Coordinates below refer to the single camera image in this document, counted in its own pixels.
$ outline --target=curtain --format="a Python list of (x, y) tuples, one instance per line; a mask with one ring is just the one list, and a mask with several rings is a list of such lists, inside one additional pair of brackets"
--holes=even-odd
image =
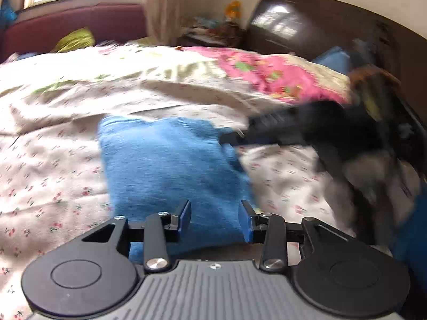
[(147, 0), (148, 33), (160, 44), (174, 46), (180, 35), (182, 0)]

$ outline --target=pink floral blanket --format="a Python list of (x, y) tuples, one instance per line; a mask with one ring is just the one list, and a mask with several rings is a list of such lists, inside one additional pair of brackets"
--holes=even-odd
[(229, 78), (243, 79), (255, 90), (283, 102), (333, 100), (345, 103), (349, 100), (346, 91), (334, 90), (330, 81), (322, 83), (318, 76), (322, 65), (292, 55), (259, 55), (232, 48), (184, 47), (183, 50), (217, 59), (218, 66)]

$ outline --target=gray ribbed plastic base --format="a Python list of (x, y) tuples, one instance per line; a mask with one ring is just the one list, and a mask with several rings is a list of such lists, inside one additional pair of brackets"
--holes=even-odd
[[(32, 320), (41, 320), (35, 314)], [(146, 277), (136, 295), (99, 320), (336, 319), (300, 299), (283, 275), (260, 272), (252, 261), (180, 261)], [(397, 314), (383, 319), (397, 320)]]

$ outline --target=blue cloth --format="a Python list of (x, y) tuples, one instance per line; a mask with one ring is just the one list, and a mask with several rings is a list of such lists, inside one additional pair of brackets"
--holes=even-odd
[[(208, 121), (110, 116), (98, 133), (114, 215), (143, 221), (188, 199), (191, 223), (180, 243), (168, 244), (171, 255), (244, 241), (238, 205), (252, 202), (249, 177)], [(141, 243), (132, 244), (130, 258), (142, 261)]]
[(342, 74), (350, 71), (350, 56), (340, 47), (333, 47), (312, 61)]
[(12, 9), (9, 0), (3, 0), (0, 7), (0, 30), (5, 29), (11, 25), (16, 18), (15, 11)]
[(415, 200), (415, 210), (399, 229), (391, 251), (395, 259), (409, 266), (420, 286), (427, 292), (427, 185)]
[(26, 59), (28, 57), (35, 57), (36, 55), (38, 55), (38, 53), (25, 53), (25, 54), (21, 54), (16, 58), (16, 61), (18, 60), (22, 60), (22, 59)]

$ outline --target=red headboard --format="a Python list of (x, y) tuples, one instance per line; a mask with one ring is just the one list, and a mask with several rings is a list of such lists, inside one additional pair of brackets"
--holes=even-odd
[(17, 22), (1, 39), (0, 61), (13, 53), (48, 53), (72, 31), (88, 27), (96, 43), (147, 36), (144, 6), (108, 4), (73, 8)]

